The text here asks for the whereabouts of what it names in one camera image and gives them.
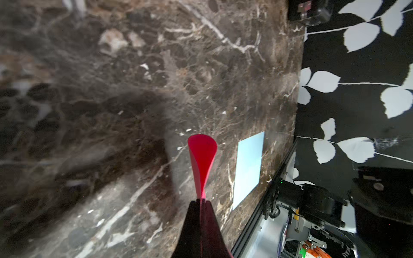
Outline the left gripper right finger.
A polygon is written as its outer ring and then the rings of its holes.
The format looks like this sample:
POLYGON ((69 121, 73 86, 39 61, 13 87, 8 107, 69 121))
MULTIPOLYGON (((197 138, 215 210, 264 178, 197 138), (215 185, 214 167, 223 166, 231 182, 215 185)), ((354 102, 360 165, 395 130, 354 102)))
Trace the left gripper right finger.
POLYGON ((202 257, 232 258, 222 237, 213 206, 210 201, 202 204, 202 257))

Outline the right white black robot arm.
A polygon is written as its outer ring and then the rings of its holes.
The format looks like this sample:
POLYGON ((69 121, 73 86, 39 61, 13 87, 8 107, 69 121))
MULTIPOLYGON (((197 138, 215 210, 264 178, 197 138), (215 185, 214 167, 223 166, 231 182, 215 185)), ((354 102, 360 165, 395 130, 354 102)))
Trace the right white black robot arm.
POLYGON ((265 218, 280 207, 321 227, 342 230, 343 208, 355 211, 356 234, 350 240, 361 258, 410 258, 413 255, 413 172, 409 169, 358 168, 348 200, 326 188, 278 178, 264 201, 265 218))

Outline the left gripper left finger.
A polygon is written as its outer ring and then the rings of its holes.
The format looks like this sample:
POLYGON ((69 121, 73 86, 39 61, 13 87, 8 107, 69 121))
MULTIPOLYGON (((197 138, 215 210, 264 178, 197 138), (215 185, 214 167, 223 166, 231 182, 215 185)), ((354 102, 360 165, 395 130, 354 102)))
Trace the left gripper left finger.
POLYGON ((201 257, 200 200, 189 204, 182 231, 172 258, 201 257))

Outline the pink square paper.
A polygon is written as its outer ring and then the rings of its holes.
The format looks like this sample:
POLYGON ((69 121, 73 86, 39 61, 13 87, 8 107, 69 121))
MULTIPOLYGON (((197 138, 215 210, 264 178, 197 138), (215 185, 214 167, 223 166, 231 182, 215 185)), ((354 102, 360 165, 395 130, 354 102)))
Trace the pink square paper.
POLYGON ((196 134, 188 138, 188 147, 197 199, 206 199, 205 186, 218 150, 217 143, 208 135, 196 134))

